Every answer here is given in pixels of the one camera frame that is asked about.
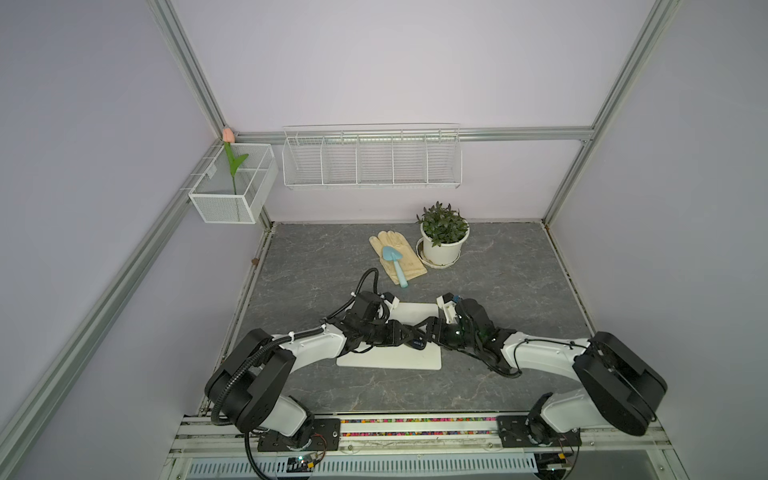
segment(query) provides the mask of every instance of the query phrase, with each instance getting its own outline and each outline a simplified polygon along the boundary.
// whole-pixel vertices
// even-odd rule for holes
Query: trowel handle
[[[406,280],[406,275],[402,272],[402,268],[400,268],[400,262],[397,260],[393,261],[395,263],[395,271],[397,272],[397,280],[399,280],[402,288],[406,288],[408,286],[408,280]]]

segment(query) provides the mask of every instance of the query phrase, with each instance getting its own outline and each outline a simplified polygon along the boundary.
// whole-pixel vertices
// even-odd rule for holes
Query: pink tulip bud
[[[221,140],[226,141],[228,144],[235,143],[235,134],[232,133],[232,129],[227,127],[221,132]]]

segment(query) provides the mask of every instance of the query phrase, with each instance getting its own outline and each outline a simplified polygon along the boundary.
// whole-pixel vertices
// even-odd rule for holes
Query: wire mesh basket
[[[190,199],[205,223],[256,223],[277,178],[271,145],[231,145],[235,156],[248,154],[234,181],[222,146],[190,191]]]
[[[458,127],[288,134],[288,188],[458,187]]]

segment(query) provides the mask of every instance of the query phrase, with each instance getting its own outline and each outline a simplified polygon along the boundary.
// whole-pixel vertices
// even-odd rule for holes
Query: black mounting bracket
[[[323,449],[328,452],[336,451],[339,449],[339,439],[341,437],[341,420],[338,419],[314,419],[312,422],[313,434],[320,434],[328,444],[327,447],[323,444],[323,439],[316,436],[311,436],[311,443],[305,450],[317,450],[322,452]],[[288,448],[289,440],[285,435],[281,435],[274,430],[270,430],[265,433],[259,439],[259,452],[295,452]]]
[[[498,436],[502,439],[502,447],[513,449],[516,447],[538,447],[543,446],[533,443],[531,440],[531,430],[526,421],[527,415],[499,415],[496,417],[498,425]],[[554,443],[562,443],[563,446],[576,448],[581,446],[581,433],[566,432],[557,433]]]

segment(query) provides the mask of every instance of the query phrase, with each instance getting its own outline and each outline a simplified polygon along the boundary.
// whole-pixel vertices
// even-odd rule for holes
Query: green plant
[[[240,168],[240,165],[243,164],[246,158],[248,158],[248,154],[242,154],[239,157],[235,157],[232,153],[232,147],[229,143],[224,142],[224,150],[227,151],[227,159],[230,161],[230,175],[232,175],[232,190],[234,190],[235,195],[237,195],[237,185],[235,185],[235,174],[237,173],[237,169]]]
[[[440,243],[456,243],[467,234],[469,225],[461,213],[451,208],[451,204],[443,207],[440,202],[432,205],[429,210],[424,208],[424,214],[416,215],[416,223],[420,223],[424,233],[432,239],[432,245]]]
[[[248,158],[248,154],[242,154],[239,157],[235,157],[234,153],[232,153],[232,146],[230,144],[233,144],[235,142],[235,133],[232,132],[232,129],[227,127],[224,128],[221,131],[221,140],[224,142],[224,150],[227,151],[227,159],[230,161],[230,175],[232,175],[232,191],[237,195],[237,185],[235,184],[235,174],[237,173],[237,169],[240,168],[240,165],[243,164],[246,158]]]

